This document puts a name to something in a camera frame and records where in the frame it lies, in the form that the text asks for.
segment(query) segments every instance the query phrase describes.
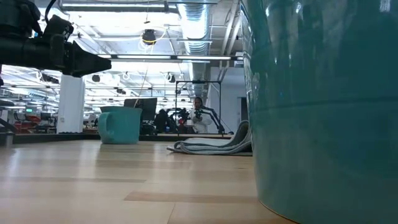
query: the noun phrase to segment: ceiling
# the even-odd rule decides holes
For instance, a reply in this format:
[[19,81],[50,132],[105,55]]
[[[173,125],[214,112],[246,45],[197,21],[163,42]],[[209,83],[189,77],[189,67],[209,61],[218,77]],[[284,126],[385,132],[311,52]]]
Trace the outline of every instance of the ceiling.
[[[84,4],[85,2],[93,1],[75,0],[74,2]],[[147,1],[140,0],[139,2],[144,2],[142,4],[145,6],[147,4],[145,3]],[[209,39],[211,43],[210,55],[221,55],[233,2],[234,0],[221,0],[218,1],[218,4],[211,5],[211,24],[209,24],[211,30]],[[48,1],[40,0],[35,3],[38,5],[42,15],[44,15]],[[69,41],[76,41],[83,50],[94,54],[186,54],[181,19],[176,13],[62,12],[59,8],[53,7],[49,17],[54,14],[74,23],[75,31]],[[233,27],[238,20],[238,13],[236,13]],[[44,30],[45,22],[41,21],[40,26]],[[242,51],[241,32],[239,30],[237,39],[236,37],[231,37],[233,27],[228,39],[228,42],[234,39],[231,55]],[[142,44],[141,34],[146,29],[155,30],[158,40],[153,47],[146,47]],[[99,107],[104,105],[122,105],[125,98],[138,96],[159,97],[158,108],[173,107],[175,84],[170,83],[168,77],[173,75],[176,80],[190,81],[192,78],[189,68],[189,63],[112,62],[111,70],[84,77],[86,81],[86,113],[98,112]],[[58,81],[61,81],[62,78],[60,72],[38,71],[34,68],[3,65],[1,76],[5,85],[16,85],[17,88],[2,88],[1,98],[21,105],[52,104],[52,111],[56,112],[60,85],[44,82],[44,75],[53,77]],[[99,75],[100,81],[94,82],[92,79],[93,75]],[[217,78],[212,75],[211,79],[216,80]],[[112,88],[116,86],[123,89],[126,94],[117,93],[116,89]],[[190,98],[193,96],[190,91],[191,87],[190,85],[185,85],[184,87],[187,90],[182,89],[181,95],[177,100],[178,106],[190,107],[192,106]]]

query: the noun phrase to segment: wall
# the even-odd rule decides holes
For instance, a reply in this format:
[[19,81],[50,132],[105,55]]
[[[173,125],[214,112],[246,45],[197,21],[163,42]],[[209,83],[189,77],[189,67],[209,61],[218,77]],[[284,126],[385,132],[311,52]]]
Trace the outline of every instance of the wall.
[[[218,68],[211,68],[212,80],[218,76]],[[209,87],[206,106],[213,108],[217,114],[220,108],[218,84]],[[240,119],[240,103],[238,98],[246,97],[246,88],[244,85],[243,69],[229,68],[221,84],[221,119],[225,131],[234,133],[238,129]],[[217,133],[218,130],[214,124],[209,127],[209,133]]]

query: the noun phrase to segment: pipe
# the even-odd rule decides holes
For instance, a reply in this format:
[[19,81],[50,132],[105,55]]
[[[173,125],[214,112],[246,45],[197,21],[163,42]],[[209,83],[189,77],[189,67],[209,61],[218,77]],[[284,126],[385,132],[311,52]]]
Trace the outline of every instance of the pipe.
[[223,70],[223,73],[222,73],[222,75],[221,75],[221,79],[220,79],[220,82],[221,82],[221,83],[224,81],[224,77],[225,77],[225,75],[226,75],[226,72],[228,71],[228,68],[229,68],[229,61],[226,62],[226,66],[225,66],[225,68],[224,68],[224,70]]
[[[184,39],[203,40],[208,39],[209,11],[206,4],[178,4],[177,8],[182,19],[182,33]],[[185,42],[185,50],[189,55],[208,55],[210,45],[207,42]],[[190,65],[192,80],[209,80],[210,66],[205,63],[192,63]],[[201,96],[207,85],[192,85],[194,94]]]
[[98,47],[105,53],[105,54],[110,54],[110,51],[106,50],[103,46],[101,46],[100,44],[98,44],[92,37],[90,37],[85,30],[83,30],[81,27],[79,26],[75,26],[85,37],[87,37],[87,39],[95,44],[98,45]]
[[239,32],[239,28],[240,28],[240,27],[241,27],[241,20],[240,20],[240,17],[238,17],[238,21],[236,22],[234,31],[233,31],[233,33],[232,33],[231,42],[229,43],[228,49],[227,49],[227,51],[226,51],[226,54],[227,54],[227,55],[231,55],[232,48],[234,47],[235,40],[236,40],[236,36],[238,35],[238,32]]
[[235,0],[231,6],[231,14],[229,15],[229,21],[228,21],[228,25],[226,27],[223,45],[221,46],[221,55],[224,55],[225,48],[228,43],[229,35],[231,33],[232,25],[233,25],[234,19],[235,19],[235,14],[238,9],[238,2],[239,1]]
[[170,44],[171,49],[173,50],[173,54],[177,55],[175,48],[173,46],[173,42],[172,42],[172,40],[170,40],[170,34],[169,34],[168,30],[166,30],[166,34],[167,34],[167,37],[169,38],[169,44]]

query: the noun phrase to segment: fluorescent light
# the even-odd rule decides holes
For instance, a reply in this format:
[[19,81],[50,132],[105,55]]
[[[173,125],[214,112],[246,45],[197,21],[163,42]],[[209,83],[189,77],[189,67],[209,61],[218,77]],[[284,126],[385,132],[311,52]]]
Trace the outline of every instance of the fluorescent light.
[[190,39],[187,39],[187,40],[185,40],[185,39],[177,39],[177,42],[188,42],[188,43],[190,43],[190,42],[200,42],[200,43],[213,43],[213,41],[212,40],[201,40],[201,39],[192,39],[192,40],[190,40]]
[[171,59],[166,55],[118,55],[121,59]]
[[31,101],[29,103],[33,103],[33,104],[37,104],[37,105],[42,105],[43,104],[42,102],[36,102],[36,101]]
[[25,106],[3,106],[7,109],[25,109]]
[[106,4],[106,3],[65,3],[62,7],[164,7],[163,4]]
[[100,56],[101,58],[111,58],[112,57],[110,55],[98,55],[98,56]]
[[231,60],[231,57],[227,56],[192,56],[192,55],[184,55],[177,56],[180,60]]

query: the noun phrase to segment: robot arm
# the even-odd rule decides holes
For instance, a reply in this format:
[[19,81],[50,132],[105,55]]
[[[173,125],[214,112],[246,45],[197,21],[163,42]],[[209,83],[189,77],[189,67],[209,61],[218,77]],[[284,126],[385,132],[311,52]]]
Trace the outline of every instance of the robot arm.
[[219,133],[224,133],[225,132],[225,129],[224,129],[224,126],[221,124],[221,121],[220,121],[220,119],[217,117],[217,113],[216,113],[216,111],[213,109],[213,108],[208,108],[208,107],[206,107],[206,106],[202,106],[201,107],[201,110],[203,111],[203,110],[205,110],[205,111],[210,111],[210,113],[209,112],[207,112],[211,117],[212,117],[212,119],[213,119],[213,121],[215,122],[215,124],[216,124],[216,126],[217,126],[217,129],[218,129],[218,132]]

